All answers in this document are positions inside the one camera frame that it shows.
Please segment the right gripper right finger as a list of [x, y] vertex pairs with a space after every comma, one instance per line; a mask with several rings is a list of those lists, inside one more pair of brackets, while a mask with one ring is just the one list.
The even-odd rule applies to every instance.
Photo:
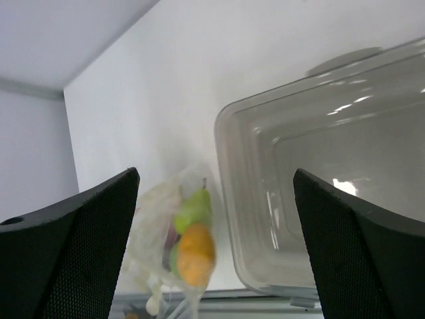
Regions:
[[304, 169], [293, 187], [326, 318], [423, 318], [424, 223]]

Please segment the polka dot zip top bag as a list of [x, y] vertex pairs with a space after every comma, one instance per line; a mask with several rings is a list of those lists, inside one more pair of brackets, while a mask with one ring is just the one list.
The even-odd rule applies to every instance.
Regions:
[[216, 266], [209, 170], [193, 165], [140, 191], [116, 287], [128, 312], [198, 318]]

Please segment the orange lemon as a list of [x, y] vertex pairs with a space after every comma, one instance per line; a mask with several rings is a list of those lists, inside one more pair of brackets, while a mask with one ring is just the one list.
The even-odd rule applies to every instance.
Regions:
[[214, 240], [209, 228], [192, 224], [183, 232], [177, 249], [177, 270], [189, 286], [206, 288], [216, 264]]

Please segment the green pear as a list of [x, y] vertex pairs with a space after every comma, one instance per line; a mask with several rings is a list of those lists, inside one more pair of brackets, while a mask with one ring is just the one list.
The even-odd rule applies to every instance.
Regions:
[[196, 223], [211, 229], [212, 221], [211, 196], [207, 190], [207, 179], [203, 178], [203, 186], [179, 206], [173, 218], [173, 226], [176, 232], [182, 235], [187, 227]]

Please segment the purple eggplant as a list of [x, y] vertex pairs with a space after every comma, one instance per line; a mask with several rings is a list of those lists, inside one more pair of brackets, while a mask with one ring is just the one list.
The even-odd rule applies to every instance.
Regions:
[[163, 257], [162, 257], [162, 265], [170, 270], [170, 254], [174, 245], [179, 241], [181, 235], [175, 230], [173, 224], [171, 223], [168, 229], [167, 237], [165, 240], [164, 248], [163, 248]]

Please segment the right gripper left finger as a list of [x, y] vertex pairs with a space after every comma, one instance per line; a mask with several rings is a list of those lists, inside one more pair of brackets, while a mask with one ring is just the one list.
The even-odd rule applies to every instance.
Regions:
[[131, 223], [133, 167], [1, 224], [2, 318], [107, 318]]

